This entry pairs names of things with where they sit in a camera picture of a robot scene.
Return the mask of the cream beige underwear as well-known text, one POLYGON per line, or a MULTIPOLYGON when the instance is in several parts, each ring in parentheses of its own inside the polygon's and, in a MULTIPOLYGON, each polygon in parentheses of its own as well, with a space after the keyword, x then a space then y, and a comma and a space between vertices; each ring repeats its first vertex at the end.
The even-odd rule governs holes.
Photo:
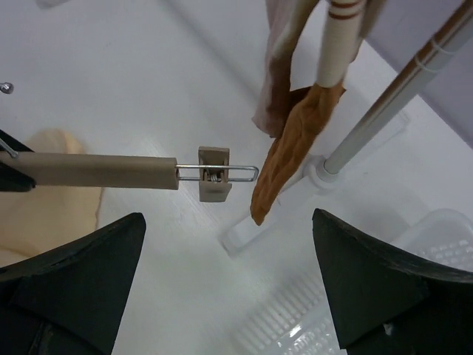
POLYGON ((39 186, 1 193, 1 266, 17 263, 94 232, 103 189, 39 186))

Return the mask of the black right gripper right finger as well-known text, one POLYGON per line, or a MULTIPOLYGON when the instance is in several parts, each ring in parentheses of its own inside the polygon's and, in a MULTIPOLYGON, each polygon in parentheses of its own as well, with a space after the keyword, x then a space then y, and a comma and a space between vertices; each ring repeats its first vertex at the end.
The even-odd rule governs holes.
POLYGON ((471 354, 472 273, 426 260, 316 209, 313 242, 348 354, 471 354))

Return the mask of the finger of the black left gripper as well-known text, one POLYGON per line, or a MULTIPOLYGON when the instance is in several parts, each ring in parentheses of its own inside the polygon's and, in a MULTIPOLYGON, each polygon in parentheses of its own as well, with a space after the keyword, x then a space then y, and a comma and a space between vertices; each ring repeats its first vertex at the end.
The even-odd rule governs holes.
POLYGON ((34 188, 34 179, 0 163, 0 192, 29 192, 34 188))
POLYGON ((9 155, 18 155, 19 152, 32 151, 29 147, 24 145, 22 142, 17 141, 15 138, 8 135, 3 130, 0 130, 0 144, 1 144, 1 151, 5 151, 9 155))

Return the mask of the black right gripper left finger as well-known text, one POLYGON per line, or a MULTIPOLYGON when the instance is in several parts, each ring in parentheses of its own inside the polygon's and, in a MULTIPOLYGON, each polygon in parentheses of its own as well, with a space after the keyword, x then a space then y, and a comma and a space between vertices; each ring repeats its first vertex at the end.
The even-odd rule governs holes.
POLYGON ((1 353, 110 354, 145 233, 131 213, 1 268, 1 353))

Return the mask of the beige clip hanger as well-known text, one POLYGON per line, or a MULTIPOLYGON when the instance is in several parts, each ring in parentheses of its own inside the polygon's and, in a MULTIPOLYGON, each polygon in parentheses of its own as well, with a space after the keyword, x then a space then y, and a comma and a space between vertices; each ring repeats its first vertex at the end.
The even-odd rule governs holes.
POLYGON ((31 177, 37 186, 177 190, 182 181, 199 185, 200 201, 224 202, 233 183, 251 183, 255 166, 232 166, 229 149, 201 146, 196 165, 176 158, 1 151, 1 163, 31 177))

